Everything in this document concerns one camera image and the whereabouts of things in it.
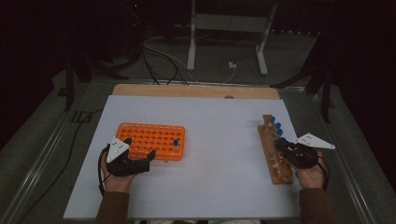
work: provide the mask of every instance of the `person's left hand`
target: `person's left hand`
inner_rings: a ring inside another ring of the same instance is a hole
[[[136,175],[109,176],[110,173],[107,170],[106,158],[107,152],[105,152],[101,161],[103,176],[104,178],[108,177],[108,179],[105,180],[105,191],[129,193],[129,188],[131,187],[132,180],[134,180],[134,177]]]

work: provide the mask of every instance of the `hand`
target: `hand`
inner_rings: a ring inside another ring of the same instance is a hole
[[[321,151],[318,151],[318,155],[323,158]],[[321,158],[318,158],[318,162],[324,166],[323,159]],[[292,164],[290,165],[296,171],[295,175],[299,179],[302,189],[323,189],[325,175],[318,165],[315,165],[309,169],[299,169]]]
[[[105,191],[129,193],[129,188],[131,187],[132,180],[134,180],[134,177],[136,175],[109,176],[110,173],[107,170],[106,158],[107,158],[107,152],[104,153],[101,161],[103,176],[104,178],[108,177],[105,180]]]

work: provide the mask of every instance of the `sleeve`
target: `sleeve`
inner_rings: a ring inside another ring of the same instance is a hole
[[[323,189],[300,190],[301,220],[304,224],[334,223],[329,198]]]
[[[125,224],[128,217],[129,194],[105,192],[95,224]]]

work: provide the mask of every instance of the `table leg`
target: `table leg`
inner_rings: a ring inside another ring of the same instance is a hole
[[[276,7],[277,7],[277,4],[274,4],[272,6],[270,14],[268,15],[268,18],[267,18],[267,22],[265,23],[265,26],[264,26],[264,31],[262,33],[262,42],[260,43],[260,45],[256,46],[257,60],[259,62],[260,74],[262,76],[268,75],[267,65],[265,64],[264,55],[262,54],[262,51],[264,50],[265,42],[267,41],[268,35],[271,31],[271,25],[272,25],[273,18],[275,16]]]

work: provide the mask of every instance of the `wooden test tube rack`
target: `wooden test tube rack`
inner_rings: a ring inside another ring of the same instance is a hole
[[[271,179],[275,185],[292,184],[293,173],[290,165],[283,158],[282,152],[276,149],[278,136],[276,135],[275,124],[271,122],[271,117],[272,115],[263,115],[264,124],[258,127]]]

